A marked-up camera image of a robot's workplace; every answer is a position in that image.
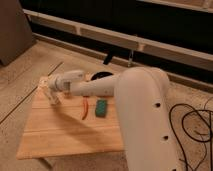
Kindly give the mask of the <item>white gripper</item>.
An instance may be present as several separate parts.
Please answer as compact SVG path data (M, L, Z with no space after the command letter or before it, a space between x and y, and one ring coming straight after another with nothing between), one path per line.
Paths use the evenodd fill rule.
M70 78L66 74L55 74L48 78L47 84L55 92L68 91Z

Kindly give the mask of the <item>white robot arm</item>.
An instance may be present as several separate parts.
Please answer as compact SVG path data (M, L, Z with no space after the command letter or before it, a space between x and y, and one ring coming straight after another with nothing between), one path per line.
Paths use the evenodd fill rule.
M48 79L53 93L115 99L129 171L182 171L165 104L169 84L167 74L153 67L133 67L91 81L84 80L81 70Z

